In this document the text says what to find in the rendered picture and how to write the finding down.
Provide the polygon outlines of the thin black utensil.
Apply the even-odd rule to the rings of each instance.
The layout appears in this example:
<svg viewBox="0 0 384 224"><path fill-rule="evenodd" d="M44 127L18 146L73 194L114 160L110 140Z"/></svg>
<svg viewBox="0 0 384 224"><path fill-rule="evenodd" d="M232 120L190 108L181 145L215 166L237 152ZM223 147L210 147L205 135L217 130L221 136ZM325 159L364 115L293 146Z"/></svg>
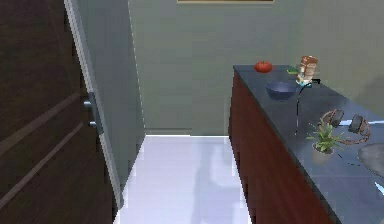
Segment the thin black utensil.
<svg viewBox="0 0 384 224"><path fill-rule="evenodd" d="M298 128L299 128L299 105L300 105L300 96L302 94L302 92L304 91L305 88L310 88L313 84L321 84L321 79L318 79L318 78L314 78L314 79L311 79L309 82L305 83L305 84L301 84L300 82L298 83L299 84L299 89L298 89L298 95L297 95L297 98L296 98L296 127L295 127L295 132L294 132L294 135L297 136L297 133L298 133Z"/></svg>

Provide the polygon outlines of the red tomato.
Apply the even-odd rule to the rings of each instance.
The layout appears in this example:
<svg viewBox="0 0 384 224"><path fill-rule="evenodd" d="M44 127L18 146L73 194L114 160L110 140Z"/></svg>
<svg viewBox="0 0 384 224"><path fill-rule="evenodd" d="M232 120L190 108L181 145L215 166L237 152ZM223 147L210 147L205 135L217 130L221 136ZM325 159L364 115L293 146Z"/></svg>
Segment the red tomato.
<svg viewBox="0 0 384 224"><path fill-rule="evenodd" d="M259 61L254 65L254 70L259 73L268 73L272 70L272 64L267 61Z"/></svg>

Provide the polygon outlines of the dark blue bowl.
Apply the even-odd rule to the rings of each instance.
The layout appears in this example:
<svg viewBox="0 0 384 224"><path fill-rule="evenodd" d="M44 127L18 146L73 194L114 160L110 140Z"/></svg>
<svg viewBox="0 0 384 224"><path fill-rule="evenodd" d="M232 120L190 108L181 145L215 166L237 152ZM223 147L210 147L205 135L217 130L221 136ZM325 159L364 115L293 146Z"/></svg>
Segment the dark blue bowl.
<svg viewBox="0 0 384 224"><path fill-rule="evenodd" d="M297 88L290 83L270 82L266 85L266 91L271 99L285 101L296 93Z"/></svg>

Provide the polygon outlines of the red-brown counter cabinet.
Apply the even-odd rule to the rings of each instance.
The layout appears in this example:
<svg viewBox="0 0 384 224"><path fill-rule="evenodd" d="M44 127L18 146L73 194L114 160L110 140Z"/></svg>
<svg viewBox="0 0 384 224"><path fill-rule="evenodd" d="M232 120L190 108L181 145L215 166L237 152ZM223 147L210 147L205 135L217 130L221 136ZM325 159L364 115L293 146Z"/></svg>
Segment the red-brown counter cabinet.
<svg viewBox="0 0 384 224"><path fill-rule="evenodd" d="M294 83L284 65L261 74L250 65L233 68L229 136L252 224L384 224L384 178L342 146L318 163L307 134L320 117L341 109L347 119L372 121L370 140L384 143L384 117L320 84L286 101L269 97L270 82Z"/></svg>

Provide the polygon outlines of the small green potted plant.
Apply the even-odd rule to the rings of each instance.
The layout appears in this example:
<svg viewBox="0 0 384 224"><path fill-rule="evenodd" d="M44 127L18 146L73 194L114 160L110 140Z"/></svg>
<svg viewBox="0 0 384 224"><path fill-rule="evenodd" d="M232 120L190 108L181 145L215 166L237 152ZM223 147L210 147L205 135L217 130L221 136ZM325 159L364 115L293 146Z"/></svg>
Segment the small green potted plant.
<svg viewBox="0 0 384 224"><path fill-rule="evenodd" d="M341 148L341 136L333 135L333 127L324 121L312 125L314 130L307 134L306 139L313 142L314 149L320 153L333 153L333 148Z"/></svg>

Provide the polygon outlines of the dark brown room door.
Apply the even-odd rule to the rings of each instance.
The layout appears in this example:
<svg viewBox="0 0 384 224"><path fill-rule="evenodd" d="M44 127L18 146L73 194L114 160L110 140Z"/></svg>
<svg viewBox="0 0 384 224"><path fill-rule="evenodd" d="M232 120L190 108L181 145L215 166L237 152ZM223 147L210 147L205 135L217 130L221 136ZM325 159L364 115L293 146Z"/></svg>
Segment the dark brown room door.
<svg viewBox="0 0 384 224"><path fill-rule="evenodd" d="M0 0L0 224L113 224L64 0Z"/></svg>

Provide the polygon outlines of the brown headphones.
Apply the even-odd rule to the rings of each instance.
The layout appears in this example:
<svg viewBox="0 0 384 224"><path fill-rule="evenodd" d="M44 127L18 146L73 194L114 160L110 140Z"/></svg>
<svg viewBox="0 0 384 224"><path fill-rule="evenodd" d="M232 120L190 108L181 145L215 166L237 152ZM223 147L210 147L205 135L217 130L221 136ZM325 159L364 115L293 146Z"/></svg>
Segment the brown headphones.
<svg viewBox="0 0 384 224"><path fill-rule="evenodd" d="M361 115L355 114L350 121L342 120L344 111L340 109L334 109L328 111L322 115L318 127L321 128L325 124L330 125L333 128L341 126L347 126L348 131L361 136L358 140L339 139L339 142L345 145L360 144L366 142L370 138L370 124Z"/></svg>

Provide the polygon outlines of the grey round plate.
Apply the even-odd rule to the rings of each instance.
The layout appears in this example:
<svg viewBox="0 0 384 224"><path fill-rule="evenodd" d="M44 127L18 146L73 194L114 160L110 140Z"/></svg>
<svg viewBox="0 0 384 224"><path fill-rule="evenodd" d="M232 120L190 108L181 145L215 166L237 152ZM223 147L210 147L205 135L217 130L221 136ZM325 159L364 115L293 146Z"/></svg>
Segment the grey round plate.
<svg viewBox="0 0 384 224"><path fill-rule="evenodd" d="M384 143L373 143L358 150L358 159L372 173L384 178Z"/></svg>

